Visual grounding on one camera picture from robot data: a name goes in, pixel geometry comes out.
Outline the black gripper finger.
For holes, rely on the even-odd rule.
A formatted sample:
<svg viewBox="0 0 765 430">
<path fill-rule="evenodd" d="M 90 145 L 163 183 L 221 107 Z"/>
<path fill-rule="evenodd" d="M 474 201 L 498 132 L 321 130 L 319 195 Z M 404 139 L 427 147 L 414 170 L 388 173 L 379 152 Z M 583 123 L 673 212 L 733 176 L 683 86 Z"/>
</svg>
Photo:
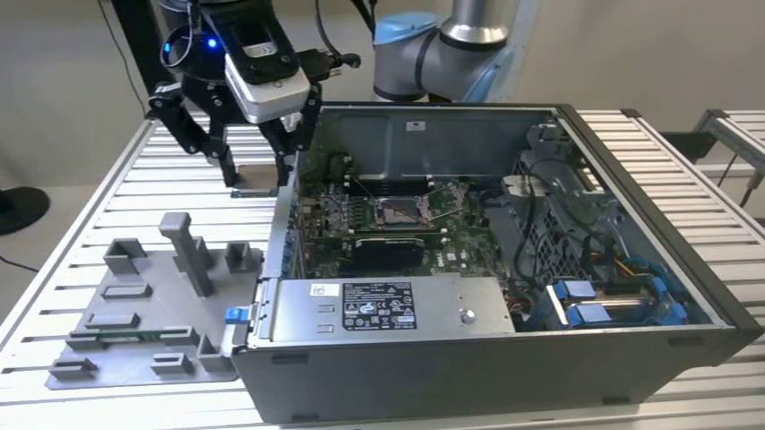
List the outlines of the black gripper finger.
<svg viewBox="0 0 765 430">
<path fill-rule="evenodd" d="M 285 157 L 311 148 L 321 105 L 323 87 L 312 86 L 300 110 L 301 119 L 291 132 L 287 131 L 279 118 L 257 125 L 257 130 L 275 153 L 277 185 L 288 183 L 289 169 L 285 164 Z"/>
<path fill-rule="evenodd" d="M 163 82 L 156 86 L 148 104 L 183 151 L 187 154 L 201 153 L 220 168 L 224 185 L 235 186 L 239 175 L 231 148 L 224 141 L 224 123 L 211 119 L 208 131 L 204 131 L 184 106 L 180 83 Z"/>
</svg>

